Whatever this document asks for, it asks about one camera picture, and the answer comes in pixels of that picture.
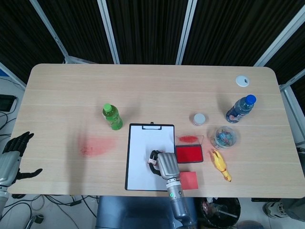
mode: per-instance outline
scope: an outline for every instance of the small white container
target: small white container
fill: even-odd
[[[194,115],[193,124],[194,125],[203,125],[205,122],[205,116],[202,113],[197,113]]]

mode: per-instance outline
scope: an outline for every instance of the red ink stain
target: red ink stain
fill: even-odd
[[[93,157],[109,152],[115,148],[115,139],[110,137],[88,137],[79,141],[79,149],[83,156]]]
[[[179,140],[186,143],[194,143],[198,141],[198,138],[196,136],[182,136],[179,137]]]

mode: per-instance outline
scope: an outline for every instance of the plastic bottle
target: plastic bottle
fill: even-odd
[[[123,121],[119,115],[118,109],[111,105],[105,104],[103,109],[104,118],[110,123],[112,130],[119,130],[123,126]]]
[[[229,123],[238,123],[243,117],[250,113],[256,97],[252,94],[238,100],[235,105],[227,112],[226,119]]]

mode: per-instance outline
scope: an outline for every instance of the robotic hand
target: robotic hand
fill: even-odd
[[[0,215],[2,215],[10,195],[7,192],[7,188],[14,184],[16,180],[35,177],[42,171],[42,168],[40,168],[33,173],[20,172],[21,158],[27,143],[33,136],[34,134],[26,132],[19,137],[11,139],[5,145],[2,154],[0,154]]]
[[[175,154],[162,153],[157,150],[153,150],[150,159],[157,161],[159,169],[153,167],[153,164],[149,164],[151,171],[163,179],[167,180],[166,188],[171,200],[171,206],[173,215],[176,220],[182,223],[180,229],[194,229],[196,224],[192,222],[190,211],[187,207],[184,193],[179,181],[180,171]]]

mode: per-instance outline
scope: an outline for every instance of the metal frame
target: metal frame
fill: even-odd
[[[294,34],[294,32],[298,30],[298,28],[304,23],[304,21],[305,21],[305,5],[300,9],[300,11],[294,16],[294,18],[292,18],[292,20],[283,29],[283,31],[272,42],[269,48],[261,56],[261,58],[258,59],[254,67],[265,66],[265,64],[286,43],[286,41]]]
[[[47,29],[49,30],[49,32],[50,32],[51,36],[53,37],[53,39],[56,41],[59,49],[61,50],[63,56],[65,57],[65,61],[67,63],[70,63],[71,61],[70,61],[70,58],[69,58],[67,50],[63,46],[63,44],[62,44],[61,40],[59,39],[57,33],[55,32],[54,28],[52,27],[49,19],[47,18],[47,16],[43,12],[41,6],[37,2],[37,0],[30,0],[30,2],[32,4],[32,6],[34,7],[34,9],[36,10],[36,12],[38,13],[38,15],[41,18],[41,20],[43,21],[43,23],[45,24],[45,26],[47,27]]]
[[[13,80],[15,81],[17,84],[20,85],[20,87],[22,87],[25,90],[26,84],[19,79],[14,73],[12,73],[7,67],[4,66],[4,64],[2,64],[0,62],[0,68]]]
[[[280,91],[282,92],[282,91],[285,90],[287,87],[289,87],[290,85],[292,85],[293,83],[295,83],[296,81],[298,81],[299,79],[301,79],[304,75],[305,75],[305,69],[303,69],[303,70],[300,71],[297,75],[295,75],[295,76],[292,77],[290,80],[288,80],[287,83],[280,85]]]
[[[288,102],[288,105],[289,105],[289,107],[290,107],[290,109],[292,111],[292,114],[293,114],[293,116],[295,118],[296,124],[297,124],[297,126],[299,127],[299,129],[301,131],[302,137],[305,140],[305,127],[304,127],[304,125],[302,125],[302,121],[300,120],[299,116],[295,112],[294,102],[292,101],[292,98],[291,98],[289,92],[287,91],[287,89],[288,88],[285,88],[282,92],[284,93],[284,96],[285,96],[285,98],[286,98],[286,100]]]
[[[97,3],[100,8],[100,13],[101,13],[102,21],[104,24],[104,28],[105,28],[107,40],[109,43],[110,52],[111,52],[111,55],[113,58],[113,62],[115,64],[120,64],[119,55],[118,55],[118,51],[117,51],[116,44],[115,44],[115,39],[114,39],[113,31],[112,31],[112,26],[111,26],[111,21],[110,21],[110,16],[109,16],[106,0],[97,0]]]
[[[71,63],[95,63],[95,62],[84,60],[84,59],[77,58],[74,56],[69,56],[69,58],[70,58]]]
[[[182,32],[181,32],[180,44],[179,44],[178,53],[177,53],[176,65],[182,64],[185,47],[187,44],[187,40],[189,38],[196,5],[197,5],[197,0],[188,0],[183,28],[182,28]]]

